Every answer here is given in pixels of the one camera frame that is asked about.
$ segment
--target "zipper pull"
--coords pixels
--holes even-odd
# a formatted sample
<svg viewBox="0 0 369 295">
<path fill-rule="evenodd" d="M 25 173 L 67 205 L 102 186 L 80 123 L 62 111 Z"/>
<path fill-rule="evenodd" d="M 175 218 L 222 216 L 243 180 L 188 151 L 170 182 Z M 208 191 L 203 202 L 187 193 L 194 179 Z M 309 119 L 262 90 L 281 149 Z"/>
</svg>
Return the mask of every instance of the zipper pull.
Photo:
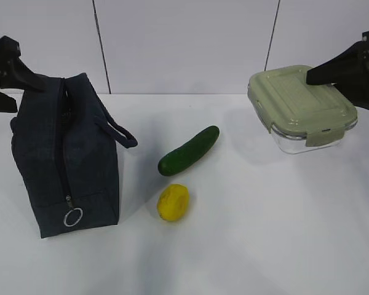
<svg viewBox="0 0 369 295">
<path fill-rule="evenodd" d="M 67 195 L 67 196 L 66 196 L 66 201 L 67 201 L 67 205 L 68 205 L 71 209 L 74 209 L 73 201 L 72 201 L 72 199 L 71 199 L 71 196 L 70 196 L 70 195 Z"/>
</svg>

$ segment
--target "white wall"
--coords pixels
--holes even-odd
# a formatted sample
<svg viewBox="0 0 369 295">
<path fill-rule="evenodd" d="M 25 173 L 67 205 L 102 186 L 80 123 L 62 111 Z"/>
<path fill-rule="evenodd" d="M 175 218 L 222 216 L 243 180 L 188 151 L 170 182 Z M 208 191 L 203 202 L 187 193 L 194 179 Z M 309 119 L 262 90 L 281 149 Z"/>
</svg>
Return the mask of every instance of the white wall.
<svg viewBox="0 0 369 295">
<path fill-rule="evenodd" d="M 95 0 L 113 93 L 245 93 L 278 0 Z M 268 69 L 319 65 L 369 30 L 369 0 L 281 0 Z M 50 76 L 107 93 L 92 0 L 0 0 L 0 37 Z"/>
<path fill-rule="evenodd" d="M 282 0 L 268 69 L 318 66 L 369 31 L 369 0 Z"/>
<path fill-rule="evenodd" d="M 113 93 L 245 93 L 277 0 L 96 0 Z"/>
<path fill-rule="evenodd" d="M 32 71 L 86 72 L 96 91 L 108 92 L 91 0 L 0 0 L 3 35 L 20 43 L 20 58 Z"/>
</svg>

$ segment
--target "bag handle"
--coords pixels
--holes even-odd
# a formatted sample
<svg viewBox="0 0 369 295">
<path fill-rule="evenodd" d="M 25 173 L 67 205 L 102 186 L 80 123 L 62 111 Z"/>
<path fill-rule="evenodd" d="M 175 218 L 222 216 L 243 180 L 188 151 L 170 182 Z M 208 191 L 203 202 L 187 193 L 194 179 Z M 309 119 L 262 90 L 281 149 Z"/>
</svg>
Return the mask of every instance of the bag handle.
<svg viewBox="0 0 369 295">
<path fill-rule="evenodd" d="M 98 103 L 101 106 L 101 109 L 104 112 L 105 119 L 103 120 L 97 116 L 94 117 L 94 122 L 102 129 L 104 130 L 108 135 L 110 135 L 114 140 L 116 140 L 118 143 L 123 145 L 126 149 L 128 148 L 134 148 L 138 145 L 138 141 L 135 139 L 135 137 L 128 132 L 125 128 L 119 126 L 115 120 L 111 117 L 108 110 L 106 109 L 105 105 L 101 102 L 98 95 L 94 94 L 97 98 Z"/>
<path fill-rule="evenodd" d="M 107 121 L 95 116 L 94 122 L 102 129 L 104 130 L 108 135 L 110 135 L 114 140 L 116 140 L 118 143 L 123 145 L 126 149 L 133 148 L 138 145 L 138 141 L 135 139 L 135 137 L 128 132 L 123 127 L 119 126 L 115 121 L 112 120 L 113 124 L 110 122 L 111 125 L 108 124 Z"/>
</svg>

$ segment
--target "zipper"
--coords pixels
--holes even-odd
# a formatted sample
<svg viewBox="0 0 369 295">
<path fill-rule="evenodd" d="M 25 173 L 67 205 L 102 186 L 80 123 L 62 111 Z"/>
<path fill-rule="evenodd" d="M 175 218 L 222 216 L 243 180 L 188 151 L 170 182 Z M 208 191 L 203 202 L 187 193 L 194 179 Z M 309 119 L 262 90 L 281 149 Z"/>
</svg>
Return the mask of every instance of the zipper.
<svg viewBox="0 0 369 295">
<path fill-rule="evenodd" d="M 73 200 L 71 198 L 71 189 L 69 186 L 68 175 L 65 163 L 65 120 L 69 120 L 69 112 L 64 112 L 66 107 L 65 99 L 68 99 L 65 93 L 64 79 L 60 79 L 59 93 L 57 99 L 57 116 L 56 116 L 56 134 L 55 134 L 55 163 L 59 174 L 61 188 L 63 190 L 63 197 L 65 198 L 69 208 L 74 209 Z"/>
</svg>

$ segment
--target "metal ring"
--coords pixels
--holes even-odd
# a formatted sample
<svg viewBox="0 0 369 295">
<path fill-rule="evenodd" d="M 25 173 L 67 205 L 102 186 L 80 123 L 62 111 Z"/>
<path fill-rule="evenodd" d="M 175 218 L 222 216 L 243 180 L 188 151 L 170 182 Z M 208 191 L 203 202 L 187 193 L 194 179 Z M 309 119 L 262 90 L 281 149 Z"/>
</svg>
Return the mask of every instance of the metal ring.
<svg viewBox="0 0 369 295">
<path fill-rule="evenodd" d="M 73 223 L 73 224 L 68 224 L 67 223 L 67 217 L 74 211 L 78 210 L 79 211 L 79 217 L 78 219 Z M 74 209 L 71 209 L 69 210 L 69 212 L 67 212 L 67 214 L 64 216 L 64 219 L 63 219 L 63 223 L 66 227 L 72 227 L 72 226 L 75 226 L 76 224 L 78 224 L 79 221 L 81 221 L 82 219 L 82 216 L 84 215 L 84 210 L 82 210 L 81 208 L 74 208 Z"/>
</svg>

